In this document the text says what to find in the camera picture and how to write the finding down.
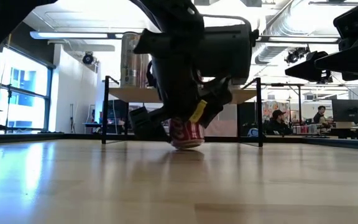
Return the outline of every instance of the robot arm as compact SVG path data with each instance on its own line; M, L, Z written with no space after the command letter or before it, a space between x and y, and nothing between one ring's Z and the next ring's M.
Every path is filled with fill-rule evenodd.
M0 0L0 43L31 10L56 1L23 0L17 4ZM229 83L248 78L258 32L252 32L249 23L204 28L203 16L191 0L130 1L162 32L144 30L134 49L136 54L152 56L152 76L163 102L162 108L150 114L145 108L131 112L135 135L155 137L161 121L172 117L207 127L232 100ZM215 80L202 83L199 74Z

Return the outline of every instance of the glass window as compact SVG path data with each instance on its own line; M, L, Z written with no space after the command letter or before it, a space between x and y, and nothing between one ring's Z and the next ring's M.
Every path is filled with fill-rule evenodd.
M0 124L5 125L7 117L7 90L0 89ZM43 128L45 100L40 97L12 92L9 105L8 126L15 128Z
M0 53L0 83L47 94L47 67L7 48Z

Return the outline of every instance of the computer monitor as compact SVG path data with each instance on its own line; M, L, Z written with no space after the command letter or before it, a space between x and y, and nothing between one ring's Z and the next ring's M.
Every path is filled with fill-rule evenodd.
M335 122L358 123L358 100L332 100Z
M126 102L122 100L109 100L108 102L108 115L109 119L125 119L126 117Z

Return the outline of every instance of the cap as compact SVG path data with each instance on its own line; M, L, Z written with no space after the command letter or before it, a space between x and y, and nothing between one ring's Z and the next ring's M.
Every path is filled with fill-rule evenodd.
M277 119L278 116L283 115L283 114L285 114L285 112L282 112L280 110L275 110L275 111L273 111L273 118Z

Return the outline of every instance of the shelf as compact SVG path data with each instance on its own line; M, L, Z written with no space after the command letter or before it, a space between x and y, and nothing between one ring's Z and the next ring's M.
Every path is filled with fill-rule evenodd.
M110 88L109 93L127 103L161 103L156 89ZM240 104L256 96L256 90L232 90L232 94L231 104Z

